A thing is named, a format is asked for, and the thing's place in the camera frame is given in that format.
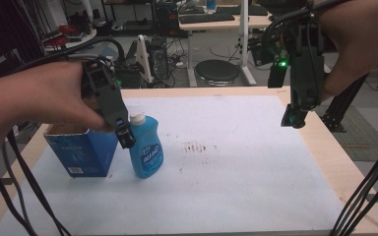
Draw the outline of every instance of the white paper sheet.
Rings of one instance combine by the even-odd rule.
[[[275,96],[126,99],[158,119],[164,163],[141,180],[118,145],[106,178],[73,179],[47,147],[33,167],[73,235],[330,230],[341,211]],[[38,235],[58,235],[26,183]],[[0,235],[26,235],[7,212]]]

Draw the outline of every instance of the bottle cap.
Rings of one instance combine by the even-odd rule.
[[[146,115],[141,111],[133,111],[130,113],[130,122],[133,126],[143,125],[146,122]]]

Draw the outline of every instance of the stool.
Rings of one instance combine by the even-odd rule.
[[[196,79],[212,86],[234,84],[239,75],[238,66],[222,60],[200,62],[195,66],[194,72]]]

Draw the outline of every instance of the black keyboard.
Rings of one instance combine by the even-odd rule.
[[[225,21],[234,21],[234,20],[235,18],[229,13],[179,16],[179,21],[181,24],[225,22]]]
[[[217,13],[229,13],[231,15],[240,15],[241,6],[236,7],[217,7]],[[248,6],[248,16],[267,16],[267,9],[262,6]]]

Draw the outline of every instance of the open box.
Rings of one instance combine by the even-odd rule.
[[[72,177],[106,177],[118,140],[71,125],[50,125],[44,137]]]

